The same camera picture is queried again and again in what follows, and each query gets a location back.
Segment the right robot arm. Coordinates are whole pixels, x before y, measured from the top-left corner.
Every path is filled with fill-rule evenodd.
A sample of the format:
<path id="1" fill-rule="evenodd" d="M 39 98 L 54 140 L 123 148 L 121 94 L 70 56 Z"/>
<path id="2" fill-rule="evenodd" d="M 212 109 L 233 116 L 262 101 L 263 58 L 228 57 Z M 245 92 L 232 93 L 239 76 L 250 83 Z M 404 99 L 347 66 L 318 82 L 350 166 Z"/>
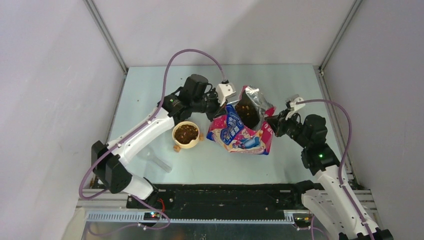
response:
<path id="1" fill-rule="evenodd" d="M 316 114 L 297 122 L 284 110 L 267 117 L 276 137 L 287 135 L 303 150 L 301 160 L 306 169 L 324 188 L 323 197 L 310 180 L 298 182 L 298 191 L 291 194 L 291 204 L 297 209 L 307 208 L 326 228 L 332 240 L 392 240 L 388 229 L 380 229 L 368 215 L 348 183 L 347 175 L 339 170 L 343 165 L 326 143 L 326 120 Z"/>

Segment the translucent plastic scoop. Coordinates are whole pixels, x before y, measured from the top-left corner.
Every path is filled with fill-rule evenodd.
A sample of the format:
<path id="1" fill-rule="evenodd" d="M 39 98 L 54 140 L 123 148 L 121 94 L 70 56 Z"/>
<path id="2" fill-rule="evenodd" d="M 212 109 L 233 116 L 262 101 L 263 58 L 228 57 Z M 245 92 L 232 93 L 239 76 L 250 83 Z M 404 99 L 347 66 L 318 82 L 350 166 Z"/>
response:
<path id="1" fill-rule="evenodd" d="M 137 155 L 145 161 L 156 164 L 167 173 L 172 171 L 172 168 L 166 162 L 161 160 L 150 146 L 144 147 Z"/>

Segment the pink blue cat food bag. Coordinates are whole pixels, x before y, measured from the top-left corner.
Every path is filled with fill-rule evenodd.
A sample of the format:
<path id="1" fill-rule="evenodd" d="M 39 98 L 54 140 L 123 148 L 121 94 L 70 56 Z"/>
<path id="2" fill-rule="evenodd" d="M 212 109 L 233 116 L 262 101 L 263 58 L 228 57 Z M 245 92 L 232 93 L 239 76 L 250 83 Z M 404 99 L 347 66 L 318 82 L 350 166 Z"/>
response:
<path id="1" fill-rule="evenodd" d="M 237 104 L 250 105 L 256 109 L 259 123 L 254 129 L 244 126 L 235 110 Z M 268 155 L 274 131 L 266 122 L 266 118 L 271 117 L 275 110 L 275 106 L 266 100 L 260 89 L 245 85 L 239 100 L 228 103 L 224 114 L 211 122 L 206 138 L 219 144 L 229 153 Z"/>

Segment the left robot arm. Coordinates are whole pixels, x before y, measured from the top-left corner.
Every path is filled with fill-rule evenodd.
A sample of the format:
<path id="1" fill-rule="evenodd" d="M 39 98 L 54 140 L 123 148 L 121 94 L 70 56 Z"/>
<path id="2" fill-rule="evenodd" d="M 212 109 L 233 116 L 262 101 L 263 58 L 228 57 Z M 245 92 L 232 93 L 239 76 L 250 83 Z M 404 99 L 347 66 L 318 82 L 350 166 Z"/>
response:
<path id="1" fill-rule="evenodd" d="M 92 172 L 112 194 L 127 193 L 138 198 L 145 208 L 158 202 L 155 187 L 145 177 L 134 176 L 127 166 L 150 142 L 192 113 L 206 114 L 211 121 L 223 112 L 228 99 L 235 95 L 232 83 L 224 80 L 215 87 L 199 74 L 192 74 L 183 86 L 164 96 L 151 114 L 122 136 L 108 142 L 95 142 L 91 146 Z"/>

